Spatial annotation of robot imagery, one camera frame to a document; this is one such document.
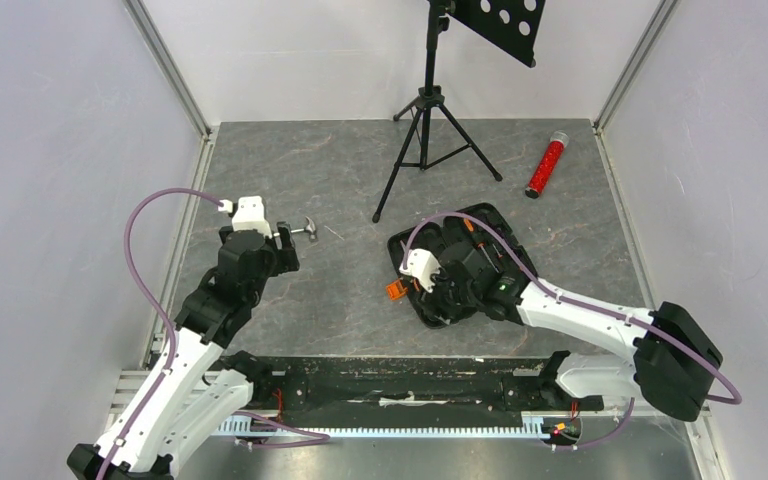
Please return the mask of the orange-handled pliers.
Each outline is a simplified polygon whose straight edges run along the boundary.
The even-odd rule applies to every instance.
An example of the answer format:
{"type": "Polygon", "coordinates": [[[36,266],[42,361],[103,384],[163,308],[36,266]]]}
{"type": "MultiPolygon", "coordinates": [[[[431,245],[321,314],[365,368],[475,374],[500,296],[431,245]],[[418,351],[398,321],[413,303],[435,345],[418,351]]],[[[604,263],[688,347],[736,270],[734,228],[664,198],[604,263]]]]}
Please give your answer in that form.
{"type": "Polygon", "coordinates": [[[397,271],[414,292],[421,293],[424,290],[422,280],[423,268],[425,266],[424,250],[409,248],[405,240],[399,240],[396,246],[397,271]]]}

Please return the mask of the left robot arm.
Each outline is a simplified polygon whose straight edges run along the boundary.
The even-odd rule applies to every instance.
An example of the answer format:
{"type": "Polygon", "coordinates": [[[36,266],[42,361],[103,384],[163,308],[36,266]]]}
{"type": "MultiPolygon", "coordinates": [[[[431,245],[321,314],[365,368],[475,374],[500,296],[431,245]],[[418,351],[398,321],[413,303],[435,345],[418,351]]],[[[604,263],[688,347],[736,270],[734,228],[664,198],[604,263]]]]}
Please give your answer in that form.
{"type": "Polygon", "coordinates": [[[208,436],[236,409],[261,408],[274,393],[268,366],[245,352],[225,364],[216,384],[190,398],[251,319],[268,279],[294,272],[294,229],[220,229],[222,245],[184,300],[168,344],[122,415],[95,443],[78,444],[67,466],[78,479],[172,479],[208,436]]]}

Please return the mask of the black orange nut driver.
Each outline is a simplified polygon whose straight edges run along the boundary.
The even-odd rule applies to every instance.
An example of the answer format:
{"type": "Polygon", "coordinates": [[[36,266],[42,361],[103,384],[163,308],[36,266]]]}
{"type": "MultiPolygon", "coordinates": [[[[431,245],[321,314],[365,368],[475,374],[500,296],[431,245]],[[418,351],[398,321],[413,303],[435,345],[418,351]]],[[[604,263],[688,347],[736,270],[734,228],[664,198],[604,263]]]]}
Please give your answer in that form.
{"type": "Polygon", "coordinates": [[[467,218],[463,219],[463,223],[466,228],[467,235],[471,240],[471,242],[483,254],[483,256],[486,258],[486,260],[491,265],[491,267],[496,272],[499,272],[499,268],[496,266],[496,264],[493,261],[493,258],[490,256],[488,250],[486,249],[486,243],[484,242],[483,238],[481,237],[480,233],[478,232],[474,224],[467,218]]]}

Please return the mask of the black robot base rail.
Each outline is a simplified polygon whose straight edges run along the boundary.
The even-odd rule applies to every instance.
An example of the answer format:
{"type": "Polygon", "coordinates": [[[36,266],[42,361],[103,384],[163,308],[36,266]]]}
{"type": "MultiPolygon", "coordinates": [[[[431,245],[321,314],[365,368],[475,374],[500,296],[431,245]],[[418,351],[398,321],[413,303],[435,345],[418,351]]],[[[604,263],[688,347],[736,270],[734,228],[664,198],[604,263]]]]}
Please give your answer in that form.
{"type": "Polygon", "coordinates": [[[302,428],[514,427],[523,412],[600,411],[549,358],[266,356],[246,410],[302,428]]]}

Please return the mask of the black plastic tool case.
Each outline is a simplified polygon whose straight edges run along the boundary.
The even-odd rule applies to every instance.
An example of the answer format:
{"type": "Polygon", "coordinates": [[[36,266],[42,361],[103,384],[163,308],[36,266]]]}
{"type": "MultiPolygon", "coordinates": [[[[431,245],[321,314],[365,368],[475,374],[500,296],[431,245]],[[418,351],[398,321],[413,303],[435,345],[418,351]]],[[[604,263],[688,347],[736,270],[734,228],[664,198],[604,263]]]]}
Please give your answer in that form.
{"type": "Polygon", "coordinates": [[[391,300],[407,298],[430,329],[445,328],[477,313],[523,325],[520,295],[538,271],[500,211],[483,202],[465,207],[469,217],[446,217],[419,230],[411,245],[430,252],[439,265],[432,291],[401,273],[386,287],[391,300]]]}

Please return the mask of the black music stand tripod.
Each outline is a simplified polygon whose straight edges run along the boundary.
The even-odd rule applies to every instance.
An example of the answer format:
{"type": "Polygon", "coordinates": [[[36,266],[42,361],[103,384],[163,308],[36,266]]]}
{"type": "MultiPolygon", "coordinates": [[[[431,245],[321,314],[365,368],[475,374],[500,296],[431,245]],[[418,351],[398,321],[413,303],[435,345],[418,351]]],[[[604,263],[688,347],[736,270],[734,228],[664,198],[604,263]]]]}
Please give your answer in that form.
{"type": "Polygon", "coordinates": [[[495,181],[503,180],[502,174],[445,105],[442,87],[435,83],[439,39],[441,34],[449,29],[451,22],[457,21],[521,64],[533,68],[536,66],[535,43],[545,7],[546,2],[543,0],[432,0],[428,3],[423,85],[418,89],[416,97],[392,117],[392,120],[397,122],[406,114],[410,114],[411,123],[379,203],[372,214],[373,223],[380,221],[398,173],[402,169],[427,171],[461,152],[470,150],[484,164],[495,181]],[[430,160],[431,119],[434,111],[443,114],[464,144],[436,160],[430,160]]]}

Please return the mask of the red glitter tube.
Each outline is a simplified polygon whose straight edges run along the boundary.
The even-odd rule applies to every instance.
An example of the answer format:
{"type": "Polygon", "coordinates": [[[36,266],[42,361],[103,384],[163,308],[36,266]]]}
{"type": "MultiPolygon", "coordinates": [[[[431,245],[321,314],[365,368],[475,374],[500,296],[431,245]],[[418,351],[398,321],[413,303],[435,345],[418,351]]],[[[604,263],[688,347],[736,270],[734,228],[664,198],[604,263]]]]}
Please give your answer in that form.
{"type": "Polygon", "coordinates": [[[525,187],[528,198],[537,199],[542,195],[568,142],[569,136],[563,131],[556,131],[550,136],[547,148],[525,187]]]}

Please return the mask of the claw hammer black handle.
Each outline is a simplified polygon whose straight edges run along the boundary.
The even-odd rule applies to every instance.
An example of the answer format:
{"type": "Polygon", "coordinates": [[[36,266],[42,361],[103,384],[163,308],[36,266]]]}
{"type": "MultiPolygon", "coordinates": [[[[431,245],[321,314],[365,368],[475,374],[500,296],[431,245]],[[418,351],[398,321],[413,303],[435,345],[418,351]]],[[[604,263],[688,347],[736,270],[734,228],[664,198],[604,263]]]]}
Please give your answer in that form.
{"type": "Polygon", "coordinates": [[[305,217],[305,225],[302,228],[293,229],[292,235],[305,235],[312,243],[318,241],[318,228],[316,222],[309,216],[305,217]]]}

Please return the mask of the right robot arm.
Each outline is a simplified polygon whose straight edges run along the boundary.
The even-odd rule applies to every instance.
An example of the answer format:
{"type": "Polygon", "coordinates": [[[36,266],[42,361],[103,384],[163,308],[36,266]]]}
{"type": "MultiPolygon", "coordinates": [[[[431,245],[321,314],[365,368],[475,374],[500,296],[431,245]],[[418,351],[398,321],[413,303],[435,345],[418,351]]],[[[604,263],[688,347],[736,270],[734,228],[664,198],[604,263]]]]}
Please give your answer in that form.
{"type": "Polygon", "coordinates": [[[601,356],[563,355],[537,382],[540,400],[562,408],[574,398],[643,398],[674,419],[692,422],[711,400],[723,356],[682,306],[633,308],[564,290],[521,261],[495,267],[466,242],[441,257],[413,250],[402,272],[414,276],[437,314],[448,321],[475,312],[547,329],[603,349],[601,356]]]}

